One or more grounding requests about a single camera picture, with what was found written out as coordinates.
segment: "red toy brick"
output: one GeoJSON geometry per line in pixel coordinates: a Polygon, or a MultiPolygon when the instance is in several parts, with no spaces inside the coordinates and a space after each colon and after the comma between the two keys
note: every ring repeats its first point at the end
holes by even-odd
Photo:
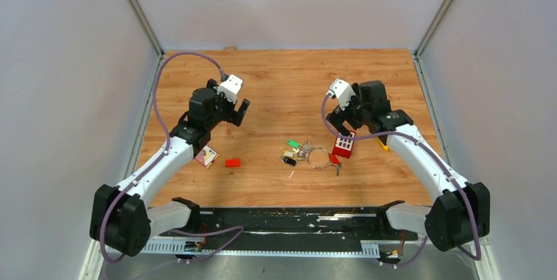
{"type": "Polygon", "coordinates": [[[226,160],[225,167],[240,167],[240,159],[226,160]]]}
{"type": "MultiPolygon", "coordinates": [[[[356,131],[350,131],[350,136],[355,137],[356,131]]],[[[353,147],[354,147],[354,140],[345,140],[336,137],[336,141],[334,142],[334,148],[332,149],[332,154],[344,158],[350,158],[350,156],[352,155],[353,147]]]]}

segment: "metal frame edge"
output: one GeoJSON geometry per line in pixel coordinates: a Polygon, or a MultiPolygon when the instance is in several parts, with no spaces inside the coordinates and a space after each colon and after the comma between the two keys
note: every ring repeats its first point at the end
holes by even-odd
{"type": "Polygon", "coordinates": [[[430,117],[434,125],[435,134],[437,135],[437,140],[439,141],[439,146],[441,147],[443,157],[445,161],[450,165],[451,163],[449,161],[449,153],[447,152],[447,146],[445,145],[445,142],[443,140],[444,132],[438,120],[438,114],[436,109],[437,107],[435,106],[435,101],[434,98],[432,97],[432,92],[430,91],[429,88],[430,85],[429,80],[424,73],[424,65],[422,63],[422,58],[413,55],[412,61],[414,62],[414,68],[416,69],[416,73],[418,74],[418,80],[420,81],[420,85],[422,86],[422,93],[424,94],[424,99],[426,100],[428,111],[430,112],[430,117]]]}
{"type": "Polygon", "coordinates": [[[137,17],[137,21],[141,25],[143,32],[147,36],[149,43],[151,44],[152,48],[154,49],[155,53],[160,57],[164,54],[164,50],[162,49],[160,42],[158,41],[154,30],[152,29],[151,25],[147,21],[147,17],[143,12],[141,6],[139,5],[138,0],[127,0],[131,10],[133,11],[134,15],[137,17]]]}
{"type": "Polygon", "coordinates": [[[141,121],[139,122],[139,127],[137,129],[137,134],[135,135],[135,141],[133,142],[133,147],[131,149],[131,154],[127,162],[127,167],[124,172],[124,178],[131,175],[135,171],[137,166],[137,161],[141,155],[141,147],[143,146],[143,139],[145,138],[145,131],[147,129],[147,123],[151,115],[151,106],[153,103],[153,85],[155,83],[155,78],[158,72],[161,70],[160,65],[164,60],[165,54],[159,56],[157,67],[154,71],[154,75],[151,79],[149,85],[149,93],[147,94],[147,99],[145,100],[145,107],[143,108],[143,113],[141,114],[141,121]]]}
{"type": "Polygon", "coordinates": [[[100,244],[91,239],[87,254],[81,266],[78,280],[97,280],[102,268],[102,255],[100,254],[100,244]]]}
{"type": "Polygon", "coordinates": [[[416,53],[415,53],[416,57],[420,57],[424,53],[432,37],[437,31],[437,28],[445,18],[445,15],[449,10],[449,8],[451,7],[451,5],[453,4],[453,2],[454,0],[443,0],[441,6],[439,7],[439,9],[437,10],[434,16],[434,19],[432,20],[431,24],[426,30],[426,33],[424,34],[424,37],[420,41],[418,48],[416,49],[416,53]]]}
{"type": "Polygon", "coordinates": [[[481,246],[482,258],[475,262],[479,280],[501,280],[497,264],[491,252],[491,245],[481,246]]]}

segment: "wooden floor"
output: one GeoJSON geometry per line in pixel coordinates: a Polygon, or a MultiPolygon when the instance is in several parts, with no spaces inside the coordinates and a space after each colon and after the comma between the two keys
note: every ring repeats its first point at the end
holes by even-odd
{"type": "MultiPolygon", "coordinates": [[[[173,197],[202,206],[356,206],[381,205],[393,200],[431,204],[419,180],[394,152],[377,140],[356,142],[350,159],[335,168],[311,169],[305,162],[291,167],[280,161],[286,141],[310,141],[331,150],[335,136],[323,126],[320,105],[335,78],[352,82],[381,80],[393,109],[403,109],[430,145],[439,152],[434,129],[418,78],[407,50],[270,50],[206,51],[228,74],[244,80],[241,99],[251,101],[243,124],[221,123],[209,146],[221,154],[210,168],[193,160],[181,169],[155,198],[153,205],[173,197]],[[225,159],[239,158],[239,168],[225,168],[225,159]]],[[[158,106],[171,129],[188,109],[189,97],[218,71],[201,58],[180,56],[164,69],[158,106]]],[[[329,100],[327,111],[335,106],[329,100]]],[[[362,128],[359,135],[367,134],[362,128]]],[[[164,142],[150,116],[140,163],[164,142]]]]}

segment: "green tag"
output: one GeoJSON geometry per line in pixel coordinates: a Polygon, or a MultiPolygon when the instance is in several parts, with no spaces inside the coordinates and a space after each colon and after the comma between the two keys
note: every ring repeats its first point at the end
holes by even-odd
{"type": "Polygon", "coordinates": [[[290,145],[291,147],[294,147],[294,148],[296,148],[296,149],[297,149],[298,147],[300,147],[300,144],[298,144],[297,142],[295,142],[295,141],[293,141],[293,140],[288,140],[288,145],[290,145]]]}

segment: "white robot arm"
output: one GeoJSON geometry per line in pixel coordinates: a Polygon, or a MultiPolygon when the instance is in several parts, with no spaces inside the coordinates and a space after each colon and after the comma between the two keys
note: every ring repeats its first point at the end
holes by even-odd
{"type": "Polygon", "coordinates": [[[164,143],[143,166],[115,187],[103,185],[97,190],[89,229],[91,238],[100,239],[107,209],[127,187],[131,188],[108,214],[104,234],[108,246],[134,256],[155,235],[175,228],[198,227],[199,206],[189,200],[174,198],[165,206],[149,206],[164,184],[207,145],[211,130],[218,123],[226,121],[236,126],[242,123],[250,105],[244,99],[238,111],[234,110],[242,85],[243,81],[234,75],[227,76],[220,85],[209,80],[206,87],[193,93],[189,110],[169,133],[168,145],[164,143]]]}
{"type": "Polygon", "coordinates": [[[378,215],[384,216],[387,229],[404,229],[427,235],[442,251],[471,241],[472,226],[458,191],[462,190],[472,205],[479,236],[489,233],[487,188],[482,183],[470,184],[464,176],[454,171],[427,144],[403,110],[391,109],[382,82],[354,83],[350,86],[337,79],[329,87],[328,94],[338,100],[338,106],[326,120],[344,136],[350,134],[344,122],[354,129],[368,127],[371,134],[376,133],[384,146],[396,152],[408,164],[432,199],[432,207],[415,206],[402,201],[380,207],[378,215]]]}

